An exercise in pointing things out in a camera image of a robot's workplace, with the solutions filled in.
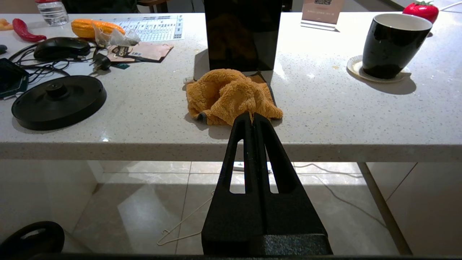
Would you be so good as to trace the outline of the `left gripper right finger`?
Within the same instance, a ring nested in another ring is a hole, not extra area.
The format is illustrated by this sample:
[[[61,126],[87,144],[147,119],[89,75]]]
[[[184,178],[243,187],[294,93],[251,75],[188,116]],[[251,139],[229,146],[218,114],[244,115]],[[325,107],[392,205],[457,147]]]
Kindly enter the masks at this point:
[[[254,115],[265,255],[332,255],[328,233],[273,126]]]

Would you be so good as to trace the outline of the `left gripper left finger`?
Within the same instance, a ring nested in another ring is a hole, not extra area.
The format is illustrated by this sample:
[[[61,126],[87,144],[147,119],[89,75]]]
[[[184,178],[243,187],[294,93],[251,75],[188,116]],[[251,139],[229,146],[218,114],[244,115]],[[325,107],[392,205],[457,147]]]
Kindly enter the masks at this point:
[[[244,142],[244,194],[230,191],[239,141]],[[201,232],[205,255],[249,255],[249,242],[263,233],[258,166],[249,113],[234,121],[221,173]]]

